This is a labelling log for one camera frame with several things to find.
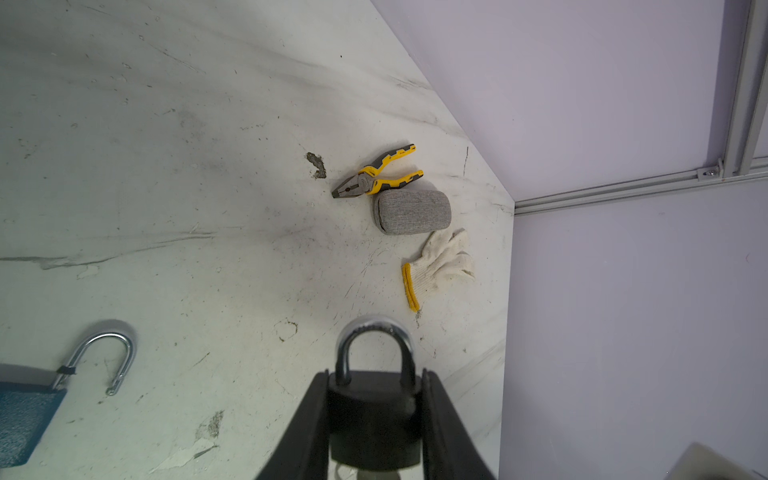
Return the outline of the blue padlock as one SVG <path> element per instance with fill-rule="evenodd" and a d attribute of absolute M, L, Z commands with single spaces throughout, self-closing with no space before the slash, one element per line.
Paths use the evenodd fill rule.
<path fill-rule="evenodd" d="M 77 366 L 86 350 L 95 342 L 115 339 L 125 348 L 123 361 L 105 394 L 114 396 L 120 390 L 134 360 L 137 349 L 134 339 L 118 331 L 102 331 L 85 337 L 68 361 L 55 372 L 49 385 L 28 383 L 1 383 L 1 467 L 13 468 L 26 464 L 43 434 L 56 415 L 65 396 L 68 379 L 77 372 Z"/>

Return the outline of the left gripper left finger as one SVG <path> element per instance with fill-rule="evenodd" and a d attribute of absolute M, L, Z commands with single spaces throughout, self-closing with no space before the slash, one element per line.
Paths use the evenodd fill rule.
<path fill-rule="evenodd" d="M 328 478 L 328 380 L 328 371 L 314 376 L 258 480 Z"/>

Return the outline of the black padlock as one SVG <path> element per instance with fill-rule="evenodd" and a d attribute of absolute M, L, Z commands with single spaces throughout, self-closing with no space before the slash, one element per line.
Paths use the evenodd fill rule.
<path fill-rule="evenodd" d="M 350 349 L 368 332 L 395 340 L 398 373 L 353 370 Z M 335 372 L 328 384 L 330 454 L 341 464 L 370 472 L 416 466 L 421 460 L 421 378 L 416 374 L 409 332 L 383 315 L 365 315 L 348 324 L 337 341 Z"/>

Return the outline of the key with ring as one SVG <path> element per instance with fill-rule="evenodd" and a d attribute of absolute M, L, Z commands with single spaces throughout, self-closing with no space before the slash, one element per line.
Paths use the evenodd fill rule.
<path fill-rule="evenodd" d="M 343 464 L 336 464 L 334 468 L 335 480 L 400 480 L 398 471 L 375 472 L 353 468 Z"/>

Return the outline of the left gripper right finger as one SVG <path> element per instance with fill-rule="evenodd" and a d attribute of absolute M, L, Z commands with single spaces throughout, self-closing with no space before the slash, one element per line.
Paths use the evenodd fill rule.
<path fill-rule="evenodd" d="M 475 448 L 438 375 L 422 372 L 423 474 L 429 480 L 495 479 Z"/>

